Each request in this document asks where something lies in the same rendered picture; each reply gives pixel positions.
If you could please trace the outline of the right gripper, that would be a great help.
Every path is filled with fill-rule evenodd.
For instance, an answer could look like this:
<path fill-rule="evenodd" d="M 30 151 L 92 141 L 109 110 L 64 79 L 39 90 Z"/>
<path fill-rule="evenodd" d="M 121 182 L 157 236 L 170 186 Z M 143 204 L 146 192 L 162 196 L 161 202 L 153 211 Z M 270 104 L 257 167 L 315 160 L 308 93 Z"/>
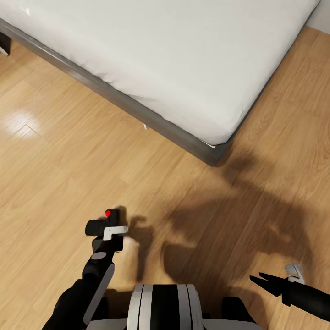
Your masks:
<path fill-rule="evenodd" d="M 323 292 L 299 282 L 291 282 L 286 279 L 259 273 L 261 278 L 250 276 L 250 280 L 264 288 L 276 297 L 282 296 L 282 303 L 291 306 L 292 304 L 316 317 L 325 320 Z"/>

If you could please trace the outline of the digital camera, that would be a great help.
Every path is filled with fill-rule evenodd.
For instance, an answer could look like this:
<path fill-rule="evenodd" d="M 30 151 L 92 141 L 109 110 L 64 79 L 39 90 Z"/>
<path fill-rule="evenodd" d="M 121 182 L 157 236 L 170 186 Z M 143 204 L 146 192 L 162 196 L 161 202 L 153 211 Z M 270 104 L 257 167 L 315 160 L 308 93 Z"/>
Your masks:
<path fill-rule="evenodd" d="M 110 209 L 105 212 L 108 216 L 106 220 L 90 220 L 88 221 L 85 233 L 87 236 L 99 236 L 103 238 L 105 227 L 119 226 L 120 210 Z"/>

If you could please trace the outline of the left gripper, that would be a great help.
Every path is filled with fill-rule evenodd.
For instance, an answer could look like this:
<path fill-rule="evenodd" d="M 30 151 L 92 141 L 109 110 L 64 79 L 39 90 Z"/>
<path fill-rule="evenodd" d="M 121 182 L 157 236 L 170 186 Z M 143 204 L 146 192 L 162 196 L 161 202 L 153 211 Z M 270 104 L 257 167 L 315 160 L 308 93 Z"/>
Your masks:
<path fill-rule="evenodd" d="M 123 250 L 123 236 L 114 236 L 110 240 L 103 240 L 101 237 L 96 237 L 92 240 L 93 253 L 102 246 L 110 246 L 114 253 Z"/>

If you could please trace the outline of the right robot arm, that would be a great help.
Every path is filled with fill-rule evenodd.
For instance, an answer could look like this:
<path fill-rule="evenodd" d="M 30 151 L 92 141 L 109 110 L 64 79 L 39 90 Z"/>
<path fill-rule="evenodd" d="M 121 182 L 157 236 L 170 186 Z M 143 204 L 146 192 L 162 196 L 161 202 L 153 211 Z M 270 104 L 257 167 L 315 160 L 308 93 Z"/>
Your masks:
<path fill-rule="evenodd" d="M 276 297 L 282 296 L 283 304 L 289 307 L 293 304 L 299 309 L 330 322 L 330 295 L 305 285 L 306 281 L 302 274 L 303 269 L 299 263 L 287 264 L 285 270 L 292 276 L 284 279 L 259 273 L 264 279 L 250 276 L 250 280 Z M 297 274 L 300 278 L 293 276 Z"/>

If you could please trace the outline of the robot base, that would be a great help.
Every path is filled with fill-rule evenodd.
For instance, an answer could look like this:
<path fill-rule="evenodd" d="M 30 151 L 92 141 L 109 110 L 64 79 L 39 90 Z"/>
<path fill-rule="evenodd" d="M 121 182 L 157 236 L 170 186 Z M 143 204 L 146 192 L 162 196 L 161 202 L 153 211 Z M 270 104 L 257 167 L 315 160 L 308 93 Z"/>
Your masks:
<path fill-rule="evenodd" d="M 108 312 L 108 300 L 102 297 L 85 330 L 127 330 L 128 313 L 108 319 Z M 203 330 L 262 330 L 239 297 L 224 297 L 221 312 L 222 319 L 212 319 L 209 313 L 203 313 Z"/>

